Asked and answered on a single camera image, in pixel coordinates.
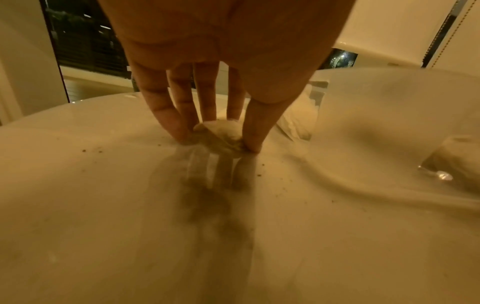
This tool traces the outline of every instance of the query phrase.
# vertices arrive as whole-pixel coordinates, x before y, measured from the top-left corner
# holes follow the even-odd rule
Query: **table surface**
[[[126,94],[0,142],[1,303],[480,301],[477,210],[325,186],[276,128],[256,158],[225,159]]]

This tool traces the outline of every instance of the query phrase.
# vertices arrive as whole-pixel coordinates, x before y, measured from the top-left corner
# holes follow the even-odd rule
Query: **white table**
[[[135,95],[26,117],[0,143],[0,303],[480,301],[478,212],[323,187],[277,129],[234,190]]]

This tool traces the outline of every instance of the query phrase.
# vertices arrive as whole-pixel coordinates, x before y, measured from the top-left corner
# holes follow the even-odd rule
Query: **floor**
[[[71,102],[87,98],[129,93],[134,91],[132,88],[108,85],[78,78],[64,77],[63,82],[65,83],[68,99]]]

